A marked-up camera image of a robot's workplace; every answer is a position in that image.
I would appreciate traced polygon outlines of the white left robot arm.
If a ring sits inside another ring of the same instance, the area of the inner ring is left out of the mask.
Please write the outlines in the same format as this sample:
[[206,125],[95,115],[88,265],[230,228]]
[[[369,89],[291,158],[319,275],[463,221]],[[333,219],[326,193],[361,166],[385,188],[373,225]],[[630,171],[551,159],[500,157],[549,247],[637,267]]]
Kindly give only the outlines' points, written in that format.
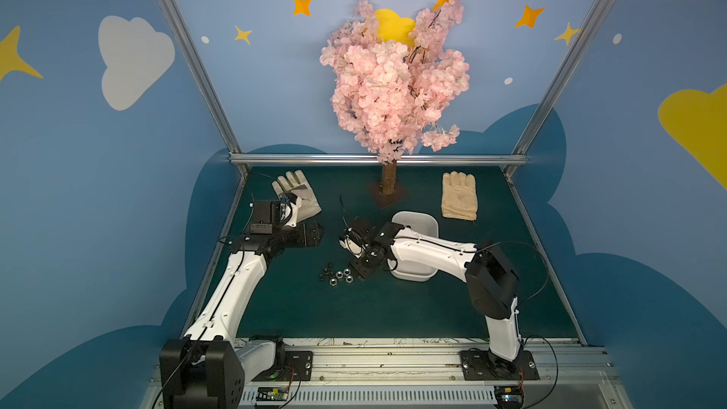
[[170,339],[159,355],[165,408],[236,408],[244,386],[259,376],[283,377],[295,371],[285,364],[280,339],[234,341],[242,316],[272,258],[288,248],[320,244],[319,223],[275,226],[269,234],[246,233],[234,242],[225,273],[197,320],[183,337]]

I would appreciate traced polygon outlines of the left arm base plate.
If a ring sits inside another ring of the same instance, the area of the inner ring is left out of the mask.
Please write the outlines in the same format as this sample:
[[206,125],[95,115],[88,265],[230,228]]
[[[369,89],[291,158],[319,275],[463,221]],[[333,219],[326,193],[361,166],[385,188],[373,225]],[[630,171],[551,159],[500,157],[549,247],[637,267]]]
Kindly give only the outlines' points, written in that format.
[[286,351],[282,361],[253,378],[254,382],[310,382],[314,353],[308,350]]

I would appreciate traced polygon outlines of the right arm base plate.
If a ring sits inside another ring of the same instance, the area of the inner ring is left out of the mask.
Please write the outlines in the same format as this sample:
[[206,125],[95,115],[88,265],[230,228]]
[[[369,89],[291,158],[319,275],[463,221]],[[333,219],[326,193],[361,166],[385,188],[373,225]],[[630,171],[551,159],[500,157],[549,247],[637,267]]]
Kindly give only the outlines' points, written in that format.
[[538,381],[537,365],[530,351],[520,350],[514,361],[507,361],[490,350],[469,348],[459,352],[466,381]]

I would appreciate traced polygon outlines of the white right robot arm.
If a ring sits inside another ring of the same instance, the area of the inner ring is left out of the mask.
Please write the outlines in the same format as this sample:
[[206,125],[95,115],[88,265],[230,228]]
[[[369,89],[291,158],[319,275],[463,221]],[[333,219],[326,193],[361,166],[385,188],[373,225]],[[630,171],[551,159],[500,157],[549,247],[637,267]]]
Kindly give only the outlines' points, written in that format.
[[405,281],[426,282],[445,273],[466,283],[473,308],[487,322],[490,356],[515,362],[522,348],[515,267],[494,242],[452,242],[438,233],[434,217],[403,211],[378,229],[356,218],[339,244],[352,255],[351,272],[361,279],[386,270]]

